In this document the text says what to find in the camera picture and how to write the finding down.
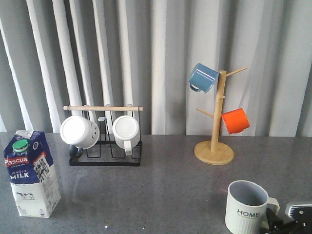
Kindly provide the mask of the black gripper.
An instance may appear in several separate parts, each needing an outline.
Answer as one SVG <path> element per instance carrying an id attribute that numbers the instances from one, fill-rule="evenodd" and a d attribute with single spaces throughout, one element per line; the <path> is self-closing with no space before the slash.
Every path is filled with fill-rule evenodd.
<path id="1" fill-rule="evenodd" d="M 312 233 L 312 220 L 302 222 L 294 219 L 284 223 L 270 208 L 266 209 L 266 218 L 269 227 L 260 228 L 259 234 L 296 234 L 301 231 L 304 231 L 304 234 Z"/>

